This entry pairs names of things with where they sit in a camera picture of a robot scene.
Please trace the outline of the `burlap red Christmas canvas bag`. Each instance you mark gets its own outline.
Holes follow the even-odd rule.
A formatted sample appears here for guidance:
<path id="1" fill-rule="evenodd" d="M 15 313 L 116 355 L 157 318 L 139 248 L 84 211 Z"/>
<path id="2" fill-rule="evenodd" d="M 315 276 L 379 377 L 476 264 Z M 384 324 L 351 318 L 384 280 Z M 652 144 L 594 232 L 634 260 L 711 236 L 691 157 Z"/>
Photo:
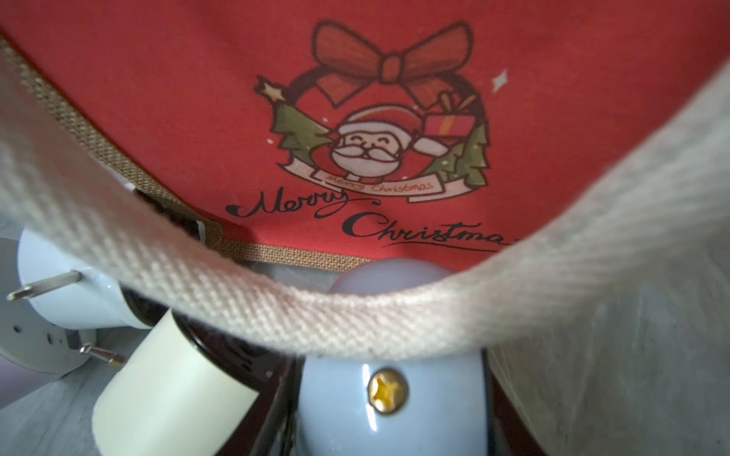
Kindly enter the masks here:
<path id="1" fill-rule="evenodd" d="M 559 324 L 729 222 L 725 1 L 5 1 L 1 203 L 288 353 Z"/>

